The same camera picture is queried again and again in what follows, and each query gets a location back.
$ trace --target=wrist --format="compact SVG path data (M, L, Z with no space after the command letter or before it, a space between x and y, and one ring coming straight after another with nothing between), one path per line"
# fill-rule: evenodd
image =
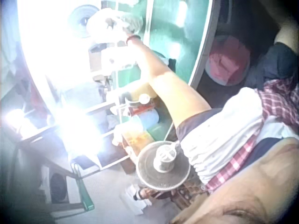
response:
M126 40L126 44L134 43L134 42L141 42L141 37L139 35L130 35Z

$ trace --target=red checkered shirt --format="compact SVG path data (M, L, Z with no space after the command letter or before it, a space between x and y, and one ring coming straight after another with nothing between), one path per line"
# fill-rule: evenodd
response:
M264 84L264 90L256 90L263 105L263 120L260 127L248 139L245 145L233 156L230 162L215 175L206 186L202 187L213 193L224 182L230 179L244 164L253 148L256 146L256 139L264 125L264 121L274 115L292 127L296 133L299 130L298 116L298 84L294 83L295 78L285 80L271 80Z

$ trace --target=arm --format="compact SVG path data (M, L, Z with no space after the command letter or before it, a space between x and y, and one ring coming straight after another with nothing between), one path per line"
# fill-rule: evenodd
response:
M192 87L173 73L137 38L128 41L137 64L158 96L164 101L175 127L187 118L210 110L210 105Z
M230 209L250 210L264 223L275 223L298 193L298 170L299 141L281 140L209 196L186 224L199 223L208 213L223 220Z

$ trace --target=white shirt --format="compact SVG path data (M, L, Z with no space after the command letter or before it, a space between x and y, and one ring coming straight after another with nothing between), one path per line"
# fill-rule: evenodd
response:
M262 101L254 89L242 88L223 110L189 132L181 142L185 156L200 180L207 184L232 159L260 127ZM269 116L256 140L299 136L287 125Z

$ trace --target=white fan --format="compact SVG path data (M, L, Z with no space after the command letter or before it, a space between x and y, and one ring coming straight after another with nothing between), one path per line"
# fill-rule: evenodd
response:
M147 145L138 155L136 172L151 189L169 191L179 187L190 173L188 158L171 141Z

